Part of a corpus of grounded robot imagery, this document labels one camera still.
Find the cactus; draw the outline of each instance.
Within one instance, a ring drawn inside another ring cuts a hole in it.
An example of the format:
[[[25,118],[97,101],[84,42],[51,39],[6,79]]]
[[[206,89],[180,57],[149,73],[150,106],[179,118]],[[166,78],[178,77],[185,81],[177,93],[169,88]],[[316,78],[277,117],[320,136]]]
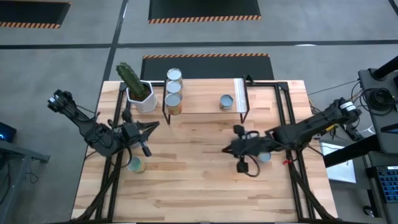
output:
[[[150,94],[147,88],[141,83],[137,74],[126,62],[116,66],[119,76],[130,89],[130,95],[137,101],[144,101]]]

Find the gray floor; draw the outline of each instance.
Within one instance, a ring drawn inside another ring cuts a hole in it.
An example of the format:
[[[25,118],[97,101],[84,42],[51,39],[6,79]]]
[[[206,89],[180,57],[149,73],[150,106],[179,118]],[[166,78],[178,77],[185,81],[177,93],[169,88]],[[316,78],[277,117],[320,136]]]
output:
[[[72,1],[61,29],[0,28],[0,45],[110,44],[121,3]],[[398,39],[398,16],[387,0],[259,0],[259,4],[261,21],[150,25],[149,1],[130,0],[119,43]],[[142,57],[148,54],[268,53],[275,79],[305,80],[308,93],[313,93],[356,80],[358,70],[378,67],[397,52],[398,45],[117,49],[109,79],[119,80],[114,71],[119,62],[131,64],[139,73]],[[24,182],[10,223],[70,218],[86,146],[66,117],[47,108],[47,100],[58,88],[69,90],[79,105],[94,110],[108,54],[109,49],[0,50],[0,121],[18,129],[18,145],[51,155],[47,165],[33,163],[40,180],[34,185]],[[349,98],[353,85],[310,99],[323,109],[336,98]],[[358,129],[370,125],[364,113]],[[332,189],[340,218],[385,223],[362,213],[369,203],[366,192],[333,184]]]

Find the small can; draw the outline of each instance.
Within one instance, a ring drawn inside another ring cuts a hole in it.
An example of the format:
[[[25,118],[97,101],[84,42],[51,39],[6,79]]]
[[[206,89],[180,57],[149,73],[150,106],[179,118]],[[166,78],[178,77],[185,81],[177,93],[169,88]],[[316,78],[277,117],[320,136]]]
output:
[[[166,84],[167,93],[177,94],[182,100],[182,86],[177,81],[169,81]]]
[[[229,111],[232,109],[232,105],[234,104],[234,99],[232,96],[223,95],[220,99],[220,109],[222,111]]]
[[[181,98],[178,94],[168,94],[164,101],[169,114],[179,115],[182,112]]]
[[[168,72],[167,72],[167,78],[170,81],[177,81],[179,82],[179,84],[181,86],[182,85],[182,72],[181,70],[179,70],[178,68],[171,68]]]
[[[261,162],[269,162],[271,160],[271,153],[269,152],[262,152],[258,156]]]
[[[145,162],[142,161],[142,159],[140,159],[138,157],[133,157],[131,159],[129,165],[127,165],[127,168],[129,169],[129,171],[133,171],[136,174],[141,174],[141,173],[145,172],[146,165],[145,165]]]

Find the butcher block tabletop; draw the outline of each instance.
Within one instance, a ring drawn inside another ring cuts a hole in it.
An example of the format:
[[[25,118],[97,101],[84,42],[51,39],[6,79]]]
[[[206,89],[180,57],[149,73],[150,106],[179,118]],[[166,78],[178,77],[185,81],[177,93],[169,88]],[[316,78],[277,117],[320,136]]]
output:
[[[296,122],[310,117],[304,82],[280,82],[289,84]],[[108,119],[113,119],[119,85],[120,82],[104,82],[98,103],[99,123],[107,124]],[[114,222],[297,221],[289,169],[283,164],[286,160],[284,151],[273,152],[270,162],[260,163],[258,177],[239,174],[236,172],[238,160],[221,152],[236,138],[233,125],[240,124],[239,116],[233,113],[180,114],[173,116],[168,125],[162,113],[163,88],[155,86],[154,91],[158,97],[155,112],[142,114],[131,106],[135,121],[160,121],[160,126],[147,142],[151,157],[145,157],[139,147],[132,150],[146,162],[146,171],[136,174],[127,168],[121,169]],[[285,107],[283,91],[281,94]],[[257,130],[263,135],[264,131],[280,125],[272,87],[249,86],[248,98],[250,112],[243,124],[247,131]],[[286,107],[284,113],[289,123]],[[310,145],[319,148],[317,141]],[[87,154],[91,152],[93,149],[88,148]],[[125,151],[122,164],[128,158]],[[312,192],[326,210],[337,217],[322,157],[307,149],[303,151],[303,158]],[[249,159],[247,161],[249,170],[255,172],[254,164]],[[72,218],[80,216],[100,190],[104,164],[105,157],[98,153],[84,162]],[[108,211],[109,198],[110,190],[105,197],[104,215]],[[300,198],[306,215],[308,211],[302,192]]]

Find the white hexagonal pot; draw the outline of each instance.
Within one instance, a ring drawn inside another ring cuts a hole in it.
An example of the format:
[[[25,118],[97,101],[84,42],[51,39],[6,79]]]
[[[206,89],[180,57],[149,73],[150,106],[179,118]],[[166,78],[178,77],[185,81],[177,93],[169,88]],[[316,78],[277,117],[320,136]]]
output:
[[[130,99],[130,90],[129,88],[126,89],[127,92],[127,100],[130,101],[132,104],[134,104],[139,111],[143,113],[151,112],[156,109],[156,103],[157,103],[157,97],[154,93],[154,89],[152,88],[152,84],[147,81],[142,81],[141,83],[148,86],[150,89],[150,95],[142,102],[140,101],[135,101]]]

